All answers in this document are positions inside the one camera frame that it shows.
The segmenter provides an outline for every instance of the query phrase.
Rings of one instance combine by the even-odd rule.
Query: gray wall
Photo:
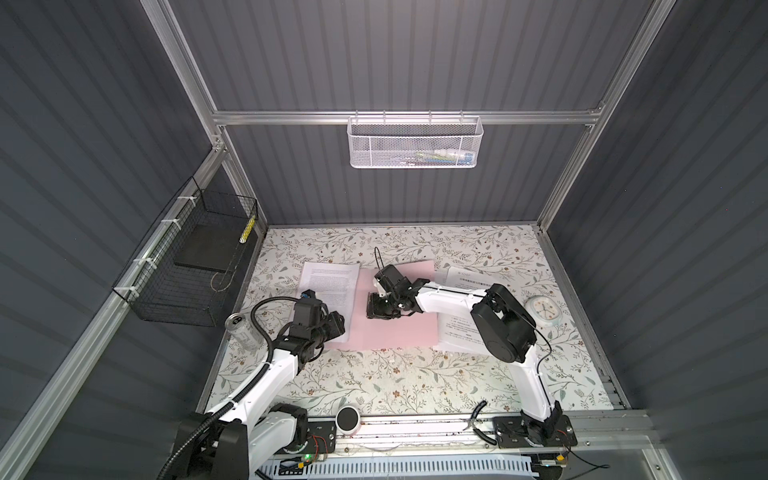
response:
[[[138,2],[0,2],[0,38],[3,445],[210,145]],[[219,338],[129,317],[28,478],[157,462]]]
[[[768,451],[768,2],[678,2],[551,237],[689,479]]]
[[[643,0],[172,0],[220,110],[597,107]],[[342,127],[229,127],[271,224],[535,220],[582,127],[487,126],[478,166],[350,167]]]

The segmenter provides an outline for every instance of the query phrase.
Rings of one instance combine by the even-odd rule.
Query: white clock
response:
[[[546,295],[532,296],[525,301],[525,309],[539,326],[560,325],[563,312],[554,300]]]

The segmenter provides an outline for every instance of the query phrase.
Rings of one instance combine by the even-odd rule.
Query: pink folder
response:
[[[397,270],[408,280],[417,278],[435,279],[435,262],[404,263]],[[414,313],[398,319],[382,320],[366,317],[368,294],[375,292],[373,276],[376,269],[361,268],[357,276],[355,307],[349,325],[349,341],[345,343],[327,342],[327,349],[339,350],[377,350],[406,348],[411,346],[434,346],[437,338],[437,313]]]

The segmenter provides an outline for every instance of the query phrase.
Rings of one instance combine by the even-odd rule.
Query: white mesh basket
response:
[[[350,117],[346,133],[354,168],[472,168],[483,130],[480,118],[374,124]]]

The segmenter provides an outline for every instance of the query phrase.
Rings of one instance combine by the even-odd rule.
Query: table surface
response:
[[[561,307],[560,326],[542,329],[553,347],[541,370],[563,410],[611,409],[568,306],[554,281],[530,226],[370,227],[271,229],[248,286],[243,310],[268,296],[296,294],[304,262],[359,263],[373,268],[373,248],[385,263],[435,261],[435,268],[459,266],[488,273],[524,303],[534,295]],[[293,304],[272,302],[259,311],[271,336],[288,321]],[[543,352],[548,348],[539,339]],[[262,361],[266,349],[250,353],[230,341],[209,408],[230,394]],[[484,412],[520,409],[508,368],[497,359],[430,348],[362,352],[328,350],[280,391],[277,400],[333,415],[345,402],[367,414],[467,413],[485,399]]]

